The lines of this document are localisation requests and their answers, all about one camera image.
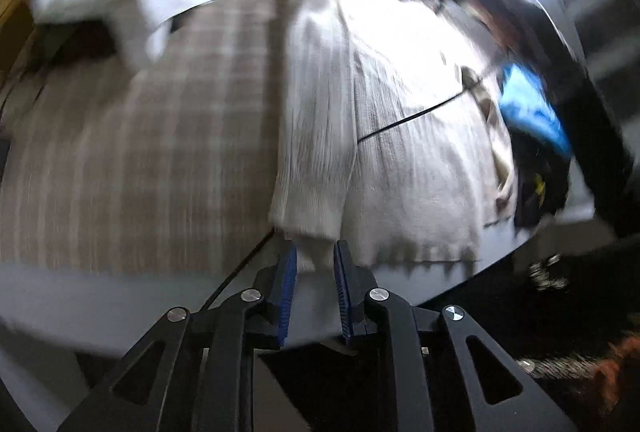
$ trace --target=sleeve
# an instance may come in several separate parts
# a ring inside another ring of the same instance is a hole
[[[353,44],[340,0],[288,0],[278,175],[270,219],[337,240],[356,157]]]

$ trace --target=blue gripper pad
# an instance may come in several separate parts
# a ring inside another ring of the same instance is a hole
[[[282,347],[289,334],[289,318],[291,316],[291,304],[293,303],[293,291],[296,287],[298,274],[298,252],[295,246],[291,246],[287,265],[282,282],[282,298],[280,300],[280,321],[278,323],[278,344]]]
[[[334,245],[334,277],[335,288],[338,291],[338,306],[340,307],[340,323],[342,325],[342,336],[348,342],[353,336],[353,324],[351,322],[351,300],[349,299],[349,289],[347,279],[344,275],[344,266],[338,245]]]

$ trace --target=yellow tag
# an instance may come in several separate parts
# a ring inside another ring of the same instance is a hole
[[[536,193],[538,194],[538,206],[542,208],[545,203],[546,183],[539,174],[536,174]]]

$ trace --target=bed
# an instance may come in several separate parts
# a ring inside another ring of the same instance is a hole
[[[79,350],[121,354],[168,307],[197,309],[270,230],[285,8],[286,0],[195,8],[177,19],[158,65],[134,77],[117,55],[72,54],[73,64],[20,82],[6,106],[13,140],[0,189],[3,320]],[[460,14],[452,7],[450,21]],[[411,303],[456,285],[530,237],[508,214],[483,221],[492,225],[478,235],[476,261],[416,263],[412,243],[401,242],[395,250],[409,259],[375,262],[379,283]],[[277,245],[226,292],[248,285]],[[300,239],[309,257],[326,256],[327,246]],[[337,334],[331,272],[301,275],[296,289],[290,342]]]

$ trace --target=beige plaid blanket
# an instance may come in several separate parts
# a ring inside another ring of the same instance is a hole
[[[195,8],[133,79],[116,56],[51,70],[10,125],[0,259],[127,273],[234,267],[271,227],[282,2]],[[8,112],[33,84],[18,87]]]

